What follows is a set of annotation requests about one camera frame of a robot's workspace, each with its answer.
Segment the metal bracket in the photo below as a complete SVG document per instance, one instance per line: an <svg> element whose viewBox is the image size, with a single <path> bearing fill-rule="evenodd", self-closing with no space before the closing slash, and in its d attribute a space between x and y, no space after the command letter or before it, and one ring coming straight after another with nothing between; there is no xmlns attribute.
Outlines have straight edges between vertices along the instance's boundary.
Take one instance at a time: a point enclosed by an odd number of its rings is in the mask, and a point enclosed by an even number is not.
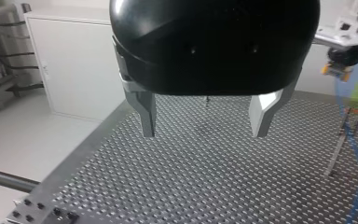
<svg viewBox="0 0 358 224"><path fill-rule="evenodd" d="M7 223L13 224L75 224L79 215L54 207L48 207L42 203L34 203L28 199L17 203L16 209L6 218Z"/></svg>
<svg viewBox="0 0 358 224"><path fill-rule="evenodd" d="M156 130L156 97L151 91L146 91L132 80L127 80L121 73L121 83L123 84L127 102L138 112L141 118L142 131L144 137L154 137Z"/></svg>
<svg viewBox="0 0 358 224"><path fill-rule="evenodd" d="M276 112L292 97L298 77L280 91L252 96L249 105L249 119L254 137L265 137Z"/></svg>

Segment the bolt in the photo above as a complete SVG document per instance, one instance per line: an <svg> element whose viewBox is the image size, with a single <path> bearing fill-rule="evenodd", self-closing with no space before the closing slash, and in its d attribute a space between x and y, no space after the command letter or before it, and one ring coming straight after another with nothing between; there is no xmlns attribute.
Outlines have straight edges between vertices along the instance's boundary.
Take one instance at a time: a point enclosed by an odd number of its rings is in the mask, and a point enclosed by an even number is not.
<svg viewBox="0 0 358 224"><path fill-rule="evenodd" d="M61 214L60 208L54 208L53 213L54 213L54 215L59 216Z"/></svg>
<svg viewBox="0 0 358 224"><path fill-rule="evenodd" d="M13 215L13 217L19 217L20 213L18 211L13 211L11 215Z"/></svg>
<svg viewBox="0 0 358 224"><path fill-rule="evenodd" d="M42 203L38 203L36 206L39 209L44 209L45 208L45 205L43 205Z"/></svg>
<svg viewBox="0 0 358 224"><path fill-rule="evenodd" d="M29 206L29 205L32 204L31 201L29 201L28 199L24 199L24 203L25 203L25 205L27 205L27 206Z"/></svg>
<svg viewBox="0 0 358 224"><path fill-rule="evenodd" d="M67 215L66 215L69 219L75 219L76 217L77 217L77 215L75 214L75 213L68 213Z"/></svg>
<svg viewBox="0 0 358 224"><path fill-rule="evenodd" d="M27 220L28 222L32 222L32 221L34 221L34 218L31 217L30 215L27 215L27 216L25 216L25 220Z"/></svg>

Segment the metal work table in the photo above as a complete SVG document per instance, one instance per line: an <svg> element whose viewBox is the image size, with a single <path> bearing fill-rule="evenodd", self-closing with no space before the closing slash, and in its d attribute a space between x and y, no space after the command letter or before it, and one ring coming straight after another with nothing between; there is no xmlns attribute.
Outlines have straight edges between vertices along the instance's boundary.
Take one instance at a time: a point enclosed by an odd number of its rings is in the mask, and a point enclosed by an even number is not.
<svg viewBox="0 0 358 224"><path fill-rule="evenodd" d="M250 97L210 99L158 96L155 138L123 103L27 197L44 209L20 204L8 218L43 223L59 207L76 224L345 222L358 165L345 143L324 178L340 124L333 97L296 92L265 138L252 137Z"/></svg>

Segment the metal tread plate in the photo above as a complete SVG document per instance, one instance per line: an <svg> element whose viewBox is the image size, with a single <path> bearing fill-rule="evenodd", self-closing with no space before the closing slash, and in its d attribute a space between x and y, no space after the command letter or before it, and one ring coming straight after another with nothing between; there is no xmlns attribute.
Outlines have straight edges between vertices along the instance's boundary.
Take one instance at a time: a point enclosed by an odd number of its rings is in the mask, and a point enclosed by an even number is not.
<svg viewBox="0 0 358 224"><path fill-rule="evenodd" d="M32 196L78 213L79 223L345 222L358 186L347 143L324 178L336 105L292 99L268 136L253 138L250 97L157 100L155 138L142 137L131 111L95 151L74 152L71 175L53 173Z"/></svg>

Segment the white cabinet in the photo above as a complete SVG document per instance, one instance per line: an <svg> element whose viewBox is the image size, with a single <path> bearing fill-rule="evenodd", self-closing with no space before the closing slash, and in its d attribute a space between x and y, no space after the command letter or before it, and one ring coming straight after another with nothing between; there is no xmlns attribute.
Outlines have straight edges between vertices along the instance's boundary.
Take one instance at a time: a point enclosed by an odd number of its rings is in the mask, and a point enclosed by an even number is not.
<svg viewBox="0 0 358 224"><path fill-rule="evenodd" d="M104 9L52 7L26 14L51 110L104 120L124 99Z"/></svg>

